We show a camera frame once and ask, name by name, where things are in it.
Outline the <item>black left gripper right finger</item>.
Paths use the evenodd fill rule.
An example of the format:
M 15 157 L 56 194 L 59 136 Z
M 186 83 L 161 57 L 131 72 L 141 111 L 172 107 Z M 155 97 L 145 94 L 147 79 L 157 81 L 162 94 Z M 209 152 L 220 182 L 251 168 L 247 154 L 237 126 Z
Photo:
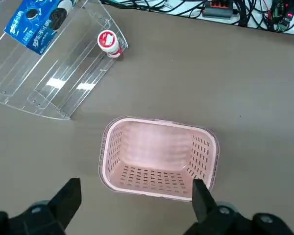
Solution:
M 197 218 L 187 235 L 293 235 L 278 216 L 256 213 L 251 219 L 227 205 L 218 205 L 201 179 L 192 185 L 192 206 Z

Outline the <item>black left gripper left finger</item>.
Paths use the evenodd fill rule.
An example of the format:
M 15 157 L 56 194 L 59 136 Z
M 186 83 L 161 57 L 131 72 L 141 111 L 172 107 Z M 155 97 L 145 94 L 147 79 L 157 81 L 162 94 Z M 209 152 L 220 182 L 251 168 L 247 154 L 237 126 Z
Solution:
M 32 204 L 17 216 L 0 211 L 0 235 L 64 235 L 81 205 L 81 180 L 71 178 L 50 200 Z

